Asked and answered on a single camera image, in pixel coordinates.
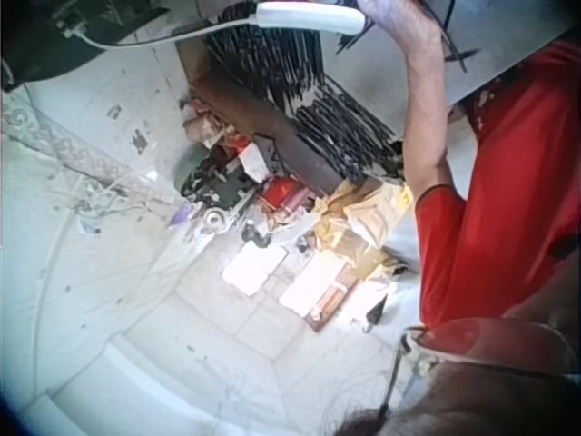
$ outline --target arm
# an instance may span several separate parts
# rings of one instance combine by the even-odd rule
[[[404,172],[418,199],[432,186],[453,185],[446,161],[444,56],[437,25],[413,0],[359,0],[361,10],[399,45],[408,67]]]

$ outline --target forearm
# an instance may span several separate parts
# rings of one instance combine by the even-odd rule
[[[416,198],[436,184],[452,184],[446,161],[448,118],[441,46],[406,55],[408,115],[403,144],[406,180]]]

